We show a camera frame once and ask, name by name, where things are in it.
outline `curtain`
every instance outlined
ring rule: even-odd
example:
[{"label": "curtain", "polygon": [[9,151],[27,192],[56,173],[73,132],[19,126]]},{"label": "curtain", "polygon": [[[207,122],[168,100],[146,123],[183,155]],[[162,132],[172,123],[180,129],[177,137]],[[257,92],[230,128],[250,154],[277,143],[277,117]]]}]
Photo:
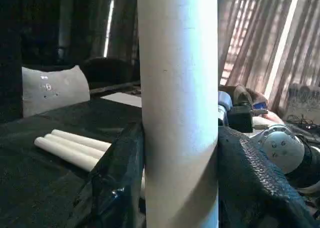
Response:
[{"label": "curtain", "polygon": [[111,0],[73,0],[69,59],[73,63],[104,54]]},{"label": "curtain", "polygon": [[291,1],[233,0],[228,21],[219,24],[227,25],[223,40],[230,40],[228,50],[227,43],[223,44],[219,61],[221,65],[224,61],[223,73],[229,73],[222,76],[227,78],[227,85],[242,84],[265,92]]},{"label": "curtain", "polygon": [[320,84],[320,0],[298,0],[270,94],[271,109],[287,108],[290,84]]},{"label": "curtain", "polygon": [[135,52],[133,49],[137,49],[136,16],[137,0],[114,0],[108,58],[132,63],[133,52]]}]

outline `white pillow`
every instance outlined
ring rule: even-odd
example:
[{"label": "white pillow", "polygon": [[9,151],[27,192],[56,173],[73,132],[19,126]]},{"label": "white pillow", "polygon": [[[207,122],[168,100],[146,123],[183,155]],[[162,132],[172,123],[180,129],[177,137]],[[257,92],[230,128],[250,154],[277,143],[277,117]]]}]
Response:
[{"label": "white pillow", "polygon": [[23,116],[90,100],[88,82],[79,66],[57,72],[22,67]]}]

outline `black textured cover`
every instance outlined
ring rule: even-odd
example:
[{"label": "black textured cover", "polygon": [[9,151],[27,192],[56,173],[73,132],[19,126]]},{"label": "black textured cover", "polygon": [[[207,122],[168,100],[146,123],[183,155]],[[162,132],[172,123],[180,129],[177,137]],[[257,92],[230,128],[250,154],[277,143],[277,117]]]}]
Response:
[{"label": "black textured cover", "polygon": [[142,124],[130,124],[89,174],[66,227],[135,227],[143,153]]},{"label": "black textured cover", "polygon": [[219,196],[230,227],[259,227],[271,216],[273,227],[318,227],[303,199],[261,147],[228,127],[218,132]]}]

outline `white cylinder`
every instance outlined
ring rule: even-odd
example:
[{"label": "white cylinder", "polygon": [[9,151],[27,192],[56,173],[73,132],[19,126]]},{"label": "white cylinder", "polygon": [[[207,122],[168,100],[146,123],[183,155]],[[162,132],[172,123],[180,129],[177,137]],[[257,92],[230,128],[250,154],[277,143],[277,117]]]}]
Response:
[{"label": "white cylinder", "polygon": [[92,147],[95,148],[97,150],[101,150],[103,152],[106,152],[107,149],[111,146],[110,143],[107,142],[102,142],[100,140],[96,140],[96,139],[91,139],[91,138],[87,138],[87,137],[83,137],[80,135],[76,135],[76,134],[71,134],[68,132],[64,132],[61,130],[57,130],[54,129],[51,134],[67,139],[67,140],[71,140],[73,142],[79,143],[79,144],[83,144],[86,145],[88,147]]},{"label": "white cylinder", "polygon": [[217,0],[138,0],[148,227],[217,227]]},{"label": "white cylinder", "polygon": [[42,137],[35,139],[34,144],[35,146],[88,172],[90,172],[98,162],[97,159],[91,156],[72,150],[62,144],[55,143]]},{"label": "white cylinder", "polygon": [[51,140],[53,142],[62,144],[64,146],[67,146],[75,151],[89,155],[89,156],[91,156],[95,159],[98,159],[98,160],[101,159],[101,157],[104,155],[104,152],[101,150],[97,150],[97,149],[85,146],[83,144],[75,143],[73,141],[63,139],[61,137],[58,137],[58,136],[55,136],[52,134],[47,134],[44,138],[47,140]]}]

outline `dark table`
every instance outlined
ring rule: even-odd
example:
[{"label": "dark table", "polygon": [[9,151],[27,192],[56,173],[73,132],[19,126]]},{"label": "dark table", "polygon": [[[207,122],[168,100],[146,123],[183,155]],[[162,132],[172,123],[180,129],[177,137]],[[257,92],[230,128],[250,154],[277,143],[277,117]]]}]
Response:
[{"label": "dark table", "polygon": [[87,173],[34,146],[60,129],[113,142],[141,108],[95,99],[0,126],[0,227],[63,227]]}]

